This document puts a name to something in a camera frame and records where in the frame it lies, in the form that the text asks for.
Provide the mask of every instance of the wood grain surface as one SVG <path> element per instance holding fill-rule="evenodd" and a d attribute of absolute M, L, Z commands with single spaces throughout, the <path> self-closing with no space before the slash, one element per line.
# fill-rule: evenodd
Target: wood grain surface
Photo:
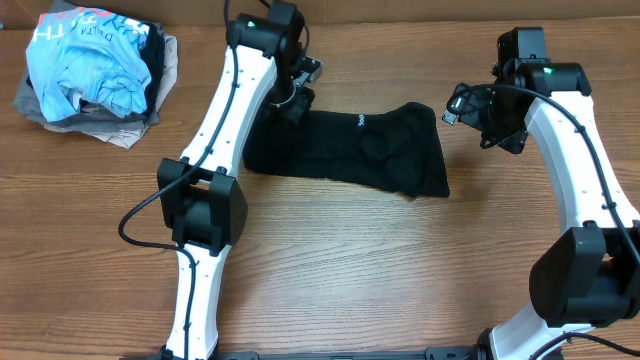
<path fill-rule="evenodd" d="M 313 26 L 326 61 L 314 108 L 375 114 L 418 101 L 441 113 L 460 81 L 492 81 L 496 38 L 542 25 L 555 61 L 581 63 L 622 188 L 640 205 L 640 20 Z M 117 235 L 156 188 L 163 157 L 196 132 L 223 64 L 224 30 L 169 27 L 178 83 L 132 150 L 44 130 L 12 109 L 29 31 L 0 31 L 0 359 L 117 359 L 167 339 L 176 256 Z M 228 259 L 221 350 L 262 353 L 422 350 L 472 344 L 528 301 L 528 274 L 559 236 L 534 141 L 513 156 L 438 122 L 451 197 L 241 171 L 249 220 Z M 168 242 L 159 204 L 130 223 Z M 640 348 L 640 320 L 595 333 Z M 585 341 L 571 359 L 620 355 Z"/>
<path fill-rule="evenodd" d="M 224 25 L 224 0 L 66 0 L 105 8 L 164 25 Z M 492 21 L 639 16 L 637 0 L 288 0 L 312 25 L 395 21 Z M 52 0 L 2 0 L 0 22 L 8 29 L 32 29 Z M 257 0 L 233 0 L 231 18 L 244 12 L 262 16 Z"/>

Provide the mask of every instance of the folded clothes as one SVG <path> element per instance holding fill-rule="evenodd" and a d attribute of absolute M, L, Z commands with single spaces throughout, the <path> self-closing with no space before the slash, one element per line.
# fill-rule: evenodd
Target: folded clothes
<path fill-rule="evenodd" d="M 382 115 L 310 111 L 299 126 L 256 120 L 245 145 L 249 170 L 329 178 L 409 196 L 449 196 L 433 110 L 408 103 Z"/>
<path fill-rule="evenodd" d="M 78 114 L 80 99 L 118 117 L 144 113 L 152 78 L 140 51 L 149 32 L 147 24 L 102 9 L 42 14 L 26 53 L 44 117 Z"/>
<path fill-rule="evenodd" d="M 80 114 L 56 123 L 49 123 L 42 115 L 40 103 L 34 90 L 27 83 L 27 73 L 22 77 L 13 106 L 30 120 L 45 125 L 48 130 L 56 132 L 79 131 L 128 149 L 144 135 L 149 126 L 160 122 L 157 111 L 176 83 L 178 41 L 175 36 L 166 35 L 165 43 L 163 75 L 157 90 L 153 111 L 148 117 L 132 113 L 120 119 L 102 105 L 85 103 L 81 106 Z"/>
<path fill-rule="evenodd" d="M 50 12 L 67 11 L 67 14 L 80 14 L 85 10 L 63 0 L 54 0 Z M 157 111 L 177 80 L 176 38 L 165 35 L 160 24 L 144 24 L 149 27 L 149 33 L 144 47 L 140 50 L 140 58 L 149 69 L 151 81 L 144 91 L 145 101 L 149 106 L 143 113 L 132 112 L 120 118 L 103 105 L 90 103 L 76 96 L 75 100 L 80 107 L 78 114 L 60 121 L 49 122 L 42 114 L 40 102 L 28 73 L 25 73 L 20 82 L 14 107 L 29 119 L 43 124 L 48 130 L 79 131 L 102 141 L 130 148 L 144 135 L 150 125 L 159 123 Z"/>

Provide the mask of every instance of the light blue t-shirt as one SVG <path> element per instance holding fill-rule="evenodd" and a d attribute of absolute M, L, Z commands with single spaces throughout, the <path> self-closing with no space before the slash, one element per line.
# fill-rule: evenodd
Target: light blue t-shirt
<path fill-rule="evenodd" d="M 40 15 L 27 66 L 47 121 L 79 113 L 80 99 L 118 117 L 143 113 L 151 74 L 140 49 L 148 34 L 149 26 L 101 9 Z"/>

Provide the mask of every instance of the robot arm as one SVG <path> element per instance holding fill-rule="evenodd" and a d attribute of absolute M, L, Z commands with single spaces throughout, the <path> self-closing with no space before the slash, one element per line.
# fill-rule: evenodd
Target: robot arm
<path fill-rule="evenodd" d="M 194 176 L 162 195 L 165 224 L 173 240 L 196 263 L 196 280 L 189 319 L 189 359 L 210 359 L 218 343 L 216 313 L 225 259 L 242 233 L 247 202 L 236 181 L 245 141 L 254 121 L 278 117 L 298 122 L 309 110 L 313 91 L 304 87 L 322 71 L 322 62 L 300 54 L 298 43 L 304 18 L 296 7 L 275 1 L 268 18 L 240 15 L 234 22 L 237 41 L 237 84 L 233 84 L 231 47 L 218 89 L 200 129 L 179 162 L 164 159 L 158 169 L 162 189 L 194 166 L 221 121 L 232 86 L 236 92 L 212 150 Z M 209 191 L 192 184 L 208 183 Z M 184 359 L 185 313 L 190 296 L 191 270 L 178 252 L 178 289 L 173 328 L 163 356 Z"/>
<path fill-rule="evenodd" d="M 485 331 L 476 348 L 493 360 L 529 359 L 564 333 L 584 333 L 637 315 L 640 216 L 622 192 L 598 136 L 591 88 L 580 65 L 551 63 L 541 28 L 502 35 L 498 54 L 496 84 L 475 87 L 481 91 L 458 85 L 443 120 L 480 130 L 483 148 L 498 145 L 514 154 L 522 152 L 531 134 L 544 158 L 563 235 L 532 268 L 531 301 L 507 323 Z M 578 128 L 543 101 L 545 96 L 571 113 Z M 623 227 L 612 218 L 583 131 Z M 627 242 L 623 231 L 633 240 Z M 607 254 L 612 259 L 605 261 Z"/>

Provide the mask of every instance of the black cloth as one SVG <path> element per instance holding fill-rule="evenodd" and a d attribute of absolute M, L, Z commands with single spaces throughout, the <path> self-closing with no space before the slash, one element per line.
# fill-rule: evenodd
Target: black cloth
<path fill-rule="evenodd" d="M 147 68 L 151 74 L 151 82 L 144 89 L 147 110 L 142 113 L 144 116 L 149 116 L 156 107 L 156 98 L 158 97 L 160 80 L 162 80 L 165 42 L 164 36 L 154 24 L 146 24 L 149 25 L 149 35 L 147 36 L 144 48 L 140 50 L 140 59 L 147 64 Z"/>
<path fill-rule="evenodd" d="M 381 115 L 310 111 L 299 126 L 256 120 L 244 149 L 249 170 L 329 178 L 402 192 L 449 196 L 433 110 L 408 103 Z"/>

